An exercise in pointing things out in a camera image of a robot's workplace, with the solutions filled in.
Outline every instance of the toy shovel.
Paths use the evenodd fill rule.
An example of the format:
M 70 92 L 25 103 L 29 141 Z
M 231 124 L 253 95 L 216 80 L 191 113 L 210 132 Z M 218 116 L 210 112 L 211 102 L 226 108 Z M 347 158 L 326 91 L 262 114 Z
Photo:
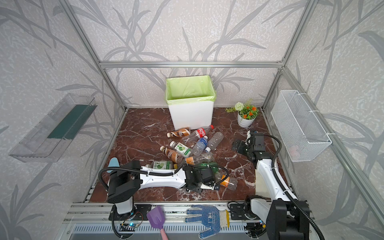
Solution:
M 168 240 L 168 237 L 166 235 L 166 232 L 164 231 L 163 224 L 166 220 L 163 211 L 161 210 L 160 206 L 156 206 L 154 209 L 149 211 L 147 213 L 147 218 L 149 220 L 149 223 L 153 228 L 160 229 L 161 238 L 163 240 Z

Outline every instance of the flower pot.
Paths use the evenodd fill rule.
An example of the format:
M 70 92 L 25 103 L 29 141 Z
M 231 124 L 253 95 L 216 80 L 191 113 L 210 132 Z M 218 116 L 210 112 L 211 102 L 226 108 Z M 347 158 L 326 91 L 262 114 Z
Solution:
M 239 115 L 239 113 L 237 112 L 237 123 L 239 124 L 240 127 L 249 127 L 253 121 L 255 120 L 256 118 L 254 119 L 251 119 L 251 120 L 248 120 L 248 119 L 244 119 L 242 116 Z

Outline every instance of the white flower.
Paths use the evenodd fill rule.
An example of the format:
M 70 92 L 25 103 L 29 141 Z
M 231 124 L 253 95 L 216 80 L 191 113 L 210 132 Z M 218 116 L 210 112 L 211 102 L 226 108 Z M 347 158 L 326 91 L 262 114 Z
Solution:
M 243 108 L 244 108 L 244 104 L 243 103 L 238 102 L 238 103 L 235 104 L 236 111 L 241 111 L 241 110 L 243 110 Z

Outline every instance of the potted plant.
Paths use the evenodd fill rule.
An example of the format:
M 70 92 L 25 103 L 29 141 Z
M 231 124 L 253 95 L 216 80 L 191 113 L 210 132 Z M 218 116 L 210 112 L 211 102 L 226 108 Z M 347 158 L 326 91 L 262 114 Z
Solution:
M 227 113 L 237 111 L 237 123 L 240 127 L 251 125 L 259 113 L 259 110 L 254 105 L 251 105 L 251 101 L 252 99 L 248 100 L 245 104 L 238 102 L 233 108 L 225 109 Z

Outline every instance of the wallpaper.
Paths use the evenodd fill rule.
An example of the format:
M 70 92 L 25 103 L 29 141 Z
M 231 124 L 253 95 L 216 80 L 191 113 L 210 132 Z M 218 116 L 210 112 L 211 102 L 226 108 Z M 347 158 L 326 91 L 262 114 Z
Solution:
M 288 67 L 384 197 L 384 1 L 316 6 Z
M 166 79 L 209 74 L 217 92 L 215 106 L 228 107 L 248 99 L 261 106 L 275 78 L 275 68 L 113 68 L 108 74 L 130 107 L 167 107 Z
M 83 201 L 123 109 L 58 3 L 0 2 L 0 239 L 54 239 Z M 67 94 L 98 106 L 56 163 L 23 163 L 10 150 Z
M 307 0 L 70 2 L 102 61 L 278 61 Z
M 265 108 L 272 134 L 280 139 L 270 113 L 281 90 L 292 90 L 284 77 Z M 384 239 L 384 230 L 330 147 L 308 162 L 292 162 L 284 145 L 281 155 L 297 196 L 308 201 L 325 239 Z

